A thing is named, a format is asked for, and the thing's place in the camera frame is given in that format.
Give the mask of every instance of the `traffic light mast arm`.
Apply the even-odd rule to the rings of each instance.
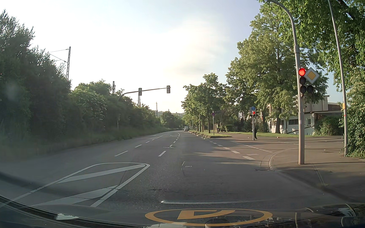
[[[150,90],[161,90],[161,89],[167,89],[167,87],[166,87],[166,88],[150,89]],[[121,96],[119,96],[118,101],[119,101],[119,99],[120,99],[121,97],[123,97],[125,94],[128,94],[128,93],[135,93],[135,92],[139,92],[139,91],[126,92],[126,93],[122,94]]]

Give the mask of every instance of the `traffic light pole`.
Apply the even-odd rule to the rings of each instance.
[[[299,57],[299,46],[298,46],[298,42],[297,42],[297,32],[295,31],[295,23],[294,23],[294,18],[292,18],[292,14],[290,13],[290,11],[281,3],[277,2],[276,0],[266,0],[272,3],[275,3],[277,5],[279,5],[281,8],[283,8],[283,10],[285,10],[285,12],[288,14],[288,16],[290,17],[291,20],[291,27],[292,27],[292,34],[294,36],[294,53],[295,53],[295,68],[297,70],[297,85],[298,85],[298,132],[299,132],[299,136],[298,136],[298,164],[303,165],[305,163],[305,123],[304,121],[304,100],[301,91],[300,91],[300,87],[301,84],[299,84],[299,68],[300,68],[300,64],[301,64],[301,60]]]
[[[157,88],[157,89],[150,89],[150,90],[142,90],[142,91],[126,92],[126,93],[124,93],[124,94],[122,94],[121,96],[119,96],[119,97],[118,97],[118,101],[119,101],[119,99],[120,99],[121,97],[123,97],[125,94],[135,93],[135,92],[143,92],[143,91],[151,91],[151,90],[161,90],[161,89],[167,89],[167,88],[169,88],[169,86],[167,86],[166,88]],[[116,125],[117,125],[118,130],[119,130],[119,115],[120,115],[120,114],[118,114],[118,119],[116,120]]]

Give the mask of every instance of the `road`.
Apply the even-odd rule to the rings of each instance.
[[[291,210],[341,199],[279,171],[271,157],[295,141],[204,139],[173,131],[0,164],[18,180],[0,194],[27,205],[113,210]]]

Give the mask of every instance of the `pedestrian traffic light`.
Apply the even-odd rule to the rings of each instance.
[[[301,87],[299,88],[299,91],[304,94],[307,92],[307,87],[305,86],[305,83],[307,83],[307,79],[305,78],[305,73],[307,71],[305,70],[305,68],[300,68],[298,70],[298,74],[299,74],[299,84],[301,84]]]

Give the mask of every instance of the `street lamp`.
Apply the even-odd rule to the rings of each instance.
[[[281,3],[277,2],[276,0],[265,0],[268,2],[272,2],[275,3],[277,5],[279,5],[281,8],[283,8],[283,10],[285,10],[285,12],[288,14],[288,16],[290,17],[291,20],[291,27],[292,27],[292,34],[294,36],[294,53],[295,53],[295,68],[297,71],[297,85],[298,85],[298,132],[299,132],[299,137],[298,137],[298,164],[303,165],[305,163],[305,128],[304,128],[304,109],[302,109],[301,107],[303,107],[303,98],[302,98],[302,94],[300,92],[300,87],[301,84],[299,84],[299,68],[300,68],[300,57],[299,57],[299,46],[298,46],[298,42],[297,42],[297,32],[295,31],[295,23],[294,23],[294,18],[292,18],[292,14],[290,13],[290,11]]]
[[[348,136],[347,136],[347,101],[346,101],[346,85],[344,81],[344,72],[343,72],[343,61],[342,54],[340,52],[340,44],[339,37],[337,36],[337,28],[335,22],[335,16],[333,15],[332,3],[328,0],[329,9],[331,10],[332,22],[333,22],[333,30],[335,31],[336,44],[337,44],[337,54],[339,55],[339,66],[340,66],[340,76],[342,77],[342,93],[343,93],[343,112],[344,112],[344,156],[347,154],[347,144],[348,144]]]

